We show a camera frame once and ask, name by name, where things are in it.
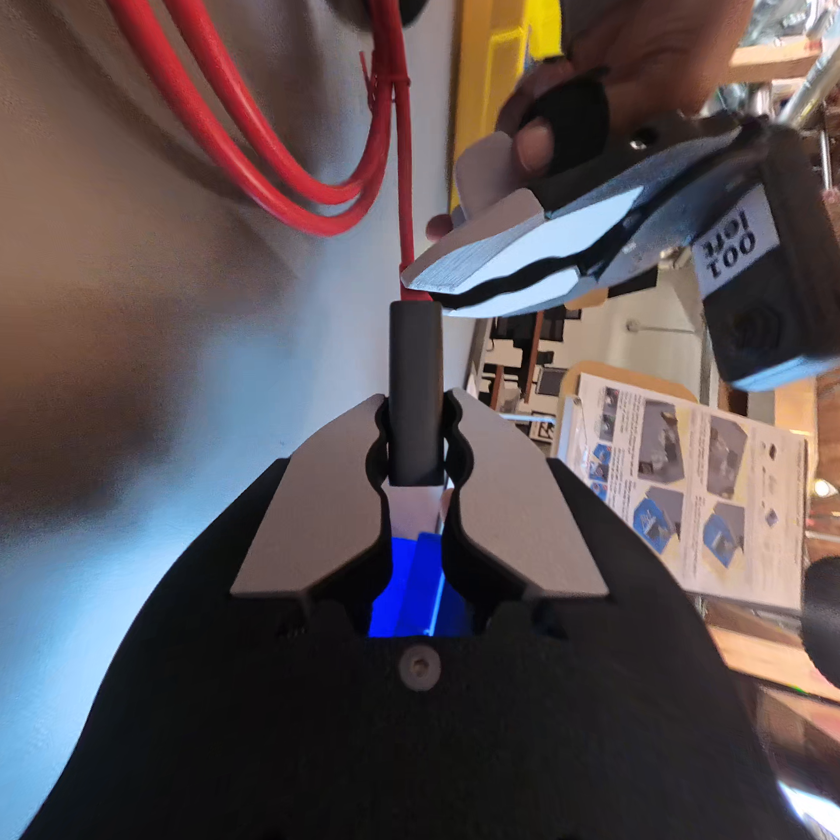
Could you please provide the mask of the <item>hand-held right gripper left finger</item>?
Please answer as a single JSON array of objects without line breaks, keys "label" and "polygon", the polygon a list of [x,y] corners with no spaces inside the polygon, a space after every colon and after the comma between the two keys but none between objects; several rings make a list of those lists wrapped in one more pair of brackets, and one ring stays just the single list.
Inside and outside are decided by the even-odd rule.
[{"label": "hand-held right gripper left finger", "polygon": [[384,405],[385,396],[373,394],[294,451],[231,596],[306,599],[375,546],[390,520],[366,465],[381,438],[376,417]]}]

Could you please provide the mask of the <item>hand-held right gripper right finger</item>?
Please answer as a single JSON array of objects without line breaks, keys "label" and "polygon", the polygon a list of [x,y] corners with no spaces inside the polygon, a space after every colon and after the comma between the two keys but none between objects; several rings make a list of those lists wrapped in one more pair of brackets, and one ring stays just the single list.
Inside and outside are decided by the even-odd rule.
[{"label": "hand-held right gripper right finger", "polygon": [[464,597],[606,597],[609,589],[536,445],[465,390],[446,395],[454,488],[444,560]]}]

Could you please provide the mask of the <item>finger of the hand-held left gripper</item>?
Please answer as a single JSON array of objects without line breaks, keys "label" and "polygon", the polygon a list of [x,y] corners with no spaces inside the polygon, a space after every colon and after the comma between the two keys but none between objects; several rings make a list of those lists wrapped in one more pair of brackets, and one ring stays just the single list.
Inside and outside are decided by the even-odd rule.
[{"label": "finger of the hand-held left gripper", "polygon": [[620,222],[643,192],[636,186],[563,216],[548,217],[520,188],[454,228],[401,274],[404,288],[466,293],[538,259],[572,256]]},{"label": "finger of the hand-held left gripper", "polygon": [[522,290],[500,292],[487,301],[475,304],[442,303],[444,314],[454,318],[493,319],[522,312],[537,311],[564,298],[578,284],[581,276],[576,269],[557,271]]}]

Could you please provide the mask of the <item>black ethernet coupler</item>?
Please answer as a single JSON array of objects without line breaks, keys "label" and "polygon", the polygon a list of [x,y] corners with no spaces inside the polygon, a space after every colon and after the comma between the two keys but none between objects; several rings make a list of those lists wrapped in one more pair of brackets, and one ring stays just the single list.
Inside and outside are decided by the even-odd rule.
[{"label": "black ethernet coupler", "polygon": [[388,480],[393,487],[444,483],[443,310],[434,301],[390,307]]}]

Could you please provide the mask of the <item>person's left hand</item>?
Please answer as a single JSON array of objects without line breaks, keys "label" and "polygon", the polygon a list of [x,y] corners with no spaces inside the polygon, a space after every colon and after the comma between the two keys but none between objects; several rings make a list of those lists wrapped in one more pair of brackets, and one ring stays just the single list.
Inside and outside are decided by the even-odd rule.
[{"label": "person's left hand", "polygon": [[574,79],[597,77],[609,133],[625,138],[667,112],[696,115],[720,86],[749,24],[751,1],[561,2],[562,55],[529,69],[502,107],[496,129],[511,139],[506,169],[516,186],[546,175],[585,133],[560,134],[533,103]]}]

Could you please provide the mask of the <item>yellow plastic bin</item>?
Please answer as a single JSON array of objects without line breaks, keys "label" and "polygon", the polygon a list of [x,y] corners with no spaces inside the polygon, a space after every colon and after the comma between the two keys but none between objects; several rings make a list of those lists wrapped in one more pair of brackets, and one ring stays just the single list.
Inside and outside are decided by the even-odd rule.
[{"label": "yellow plastic bin", "polygon": [[449,209],[458,202],[458,157],[494,130],[522,74],[561,53],[562,34],[559,1],[461,1],[455,11]]}]

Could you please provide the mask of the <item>black round object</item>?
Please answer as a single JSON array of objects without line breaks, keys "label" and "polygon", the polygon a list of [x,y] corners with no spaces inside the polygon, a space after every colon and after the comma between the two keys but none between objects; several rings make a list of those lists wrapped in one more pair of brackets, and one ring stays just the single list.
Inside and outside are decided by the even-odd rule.
[{"label": "black round object", "polygon": [[817,670],[839,687],[839,558],[809,565],[802,586],[802,643]]}]

